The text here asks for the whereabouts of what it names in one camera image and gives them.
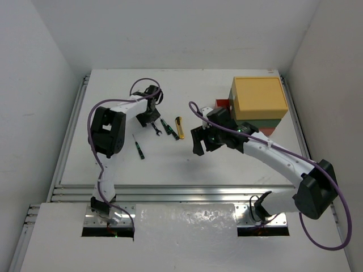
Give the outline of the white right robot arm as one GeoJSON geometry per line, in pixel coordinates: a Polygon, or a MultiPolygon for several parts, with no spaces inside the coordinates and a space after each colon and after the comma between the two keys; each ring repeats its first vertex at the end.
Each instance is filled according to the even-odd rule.
{"type": "Polygon", "coordinates": [[[194,154],[201,156],[226,146],[266,164],[294,186],[282,193],[263,193],[251,211],[259,220],[285,212],[300,212],[317,220],[337,197],[337,191],[326,177],[335,178],[334,168],[328,161],[316,163],[289,154],[254,125],[236,123],[225,108],[204,107],[196,115],[202,118],[202,125],[191,130],[194,154]]]}

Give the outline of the silver wrench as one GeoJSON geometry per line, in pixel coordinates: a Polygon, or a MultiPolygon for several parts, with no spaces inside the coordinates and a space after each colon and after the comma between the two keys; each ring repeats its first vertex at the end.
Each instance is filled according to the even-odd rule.
{"type": "Polygon", "coordinates": [[[155,130],[155,133],[156,133],[157,136],[160,136],[162,134],[162,132],[157,128],[157,126],[156,126],[156,124],[154,122],[151,122],[151,126],[155,130]]]}

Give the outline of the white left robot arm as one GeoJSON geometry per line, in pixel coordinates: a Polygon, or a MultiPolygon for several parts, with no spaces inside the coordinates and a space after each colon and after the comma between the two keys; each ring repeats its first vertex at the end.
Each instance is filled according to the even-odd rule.
{"type": "Polygon", "coordinates": [[[159,83],[144,92],[129,93],[128,99],[106,99],[92,107],[87,118],[87,140],[100,173],[91,197],[91,210],[104,220],[118,222],[122,215],[130,214],[115,204],[116,192],[111,163],[125,143],[126,123],[136,118],[141,126],[154,122],[160,114],[156,106],[163,92],[159,83]]]}

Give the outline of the red bottom drawer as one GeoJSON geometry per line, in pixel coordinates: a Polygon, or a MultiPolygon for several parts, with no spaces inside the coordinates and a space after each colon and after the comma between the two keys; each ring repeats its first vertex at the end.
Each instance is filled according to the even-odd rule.
{"type": "MultiPolygon", "coordinates": [[[[229,112],[229,100],[228,99],[216,99],[215,100],[215,108],[218,108],[218,107],[222,107],[222,108],[225,108],[227,109],[229,115],[230,115],[230,112],[229,112]]],[[[276,127],[275,128],[260,128],[259,130],[262,131],[266,136],[270,136],[273,134],[273,132],[275,131],[276,127]]]]}

